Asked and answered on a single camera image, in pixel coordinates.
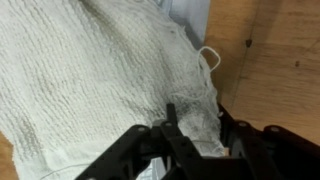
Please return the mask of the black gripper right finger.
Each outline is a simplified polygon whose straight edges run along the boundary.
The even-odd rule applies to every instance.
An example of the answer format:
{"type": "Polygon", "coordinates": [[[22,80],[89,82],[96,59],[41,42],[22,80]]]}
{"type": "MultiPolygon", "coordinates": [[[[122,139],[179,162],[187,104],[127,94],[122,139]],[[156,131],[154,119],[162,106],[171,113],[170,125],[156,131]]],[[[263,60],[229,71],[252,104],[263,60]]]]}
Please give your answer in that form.
{"type": "Polygon", "coordinates": [[[235,120],[221,105],[220,141],[244,160],[254,180],[320,180],[320,146],[278,125],[262,130],[235,120]]]}

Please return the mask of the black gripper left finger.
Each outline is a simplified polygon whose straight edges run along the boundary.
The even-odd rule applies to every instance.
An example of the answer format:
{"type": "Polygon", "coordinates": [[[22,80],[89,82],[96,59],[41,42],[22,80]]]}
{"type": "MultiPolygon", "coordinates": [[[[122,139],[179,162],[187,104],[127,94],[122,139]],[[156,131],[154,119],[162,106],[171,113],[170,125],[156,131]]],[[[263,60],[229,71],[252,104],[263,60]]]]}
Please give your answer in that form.
{"type": "Polygon", "coordinates": [[[166,119],[151,128],[134,125],[90,164],[76,180],[135,180],[151,160],[162,158],[164,180],[196,180],[200,154],[178,128],[175,105],[166,105],[166,119]]]}

